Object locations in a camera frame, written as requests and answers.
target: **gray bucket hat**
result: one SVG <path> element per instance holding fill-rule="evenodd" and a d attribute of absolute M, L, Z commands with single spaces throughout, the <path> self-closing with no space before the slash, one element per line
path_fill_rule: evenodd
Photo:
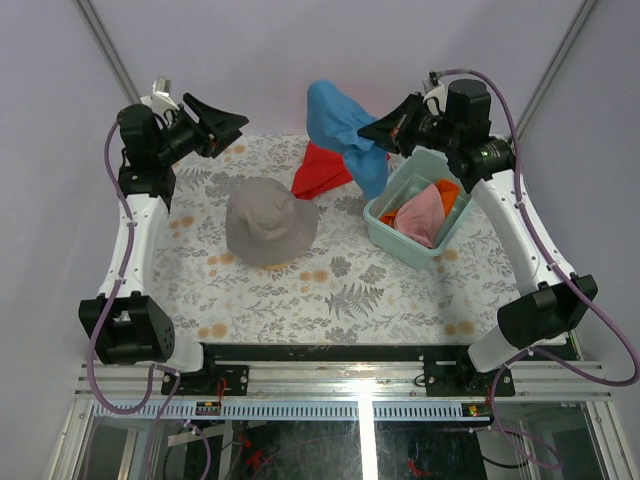
<path fill-rule="evenodd" d="M 289 262 L 311 247 L 319 213 L 277 180 L 249 178 L 227 202 L 227 248 L 252 265 Z"/>

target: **blue towel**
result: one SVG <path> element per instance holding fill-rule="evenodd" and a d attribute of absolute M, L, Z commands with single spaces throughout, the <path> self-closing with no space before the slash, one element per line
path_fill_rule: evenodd
<path fill-rule="evenodd" d="M 387 152 L 376 147 L 373 140 L 359 137 L 358 129 L 376 120 L 327 80 L 312 83 L 307 91 L 307 133 L 311 141 L 341 154 L 347 170 L 370 199 L 387 186 Z"/>

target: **floral pattern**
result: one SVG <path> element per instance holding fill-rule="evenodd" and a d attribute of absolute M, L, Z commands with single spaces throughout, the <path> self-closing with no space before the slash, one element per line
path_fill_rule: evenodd
<path fill-rule="evenodd" d="M 355 183 L 314 199 L 316 240 L 277 270 L 251 267 L 226 248 L 226 201 L 246 178 L 290 186 L 302 135 L 245 137 L 216 159 L 176 166 L 167 228 L 155 252 L 154 297 L 178 335 L 203 342 L 469 343 L 517 297 L 509 262 L 478 207 L 442 256 L 416 271 L 369 242 Z M 392 158 L 395 169 L 401 159 Z"/>

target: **teal container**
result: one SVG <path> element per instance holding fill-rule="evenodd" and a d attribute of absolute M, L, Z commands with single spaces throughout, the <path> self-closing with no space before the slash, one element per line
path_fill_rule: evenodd
<path fill-rule="evenodd" d="M 420 245 L 378 220 L 385 213 L 400 208 L 427 186 L 442 178 L 456 183 L 460 192 L 438 234 L 436 248 Z M 374 245 L 416 270 L 421 270 L 427 266 L 431 258 L 444 251 L 453 234 L 471 211 L 472 204 L 471 195 L 464 191 L 460 181 L 449 171 L 444 155 L 420 148 L 390 175 L 384 193 L 367 203 L 364 219 L 369 229 L 369 239 Z"/>

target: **tablecloth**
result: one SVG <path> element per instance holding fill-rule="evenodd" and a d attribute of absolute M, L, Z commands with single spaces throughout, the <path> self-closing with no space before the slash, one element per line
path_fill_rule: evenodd
<path fill-rule="evenodd" d="M 290 187 L 307 142 L 304 135 L 244 137 L 216 159 L 193 154 L 176 165 L 153 292 L 177 334 L 207 343 L 455 344 L 489 331 L 497 309 L 518 295 L 477 206 L 423 271 L 371 244 L 366 199 L 354 182 L 314 200 L 316 240 L 286 268 L 250 267 L 227 250 L 231 192 L 252 176 Z M 390 168 L 399 162 L 392 158 Z"/>

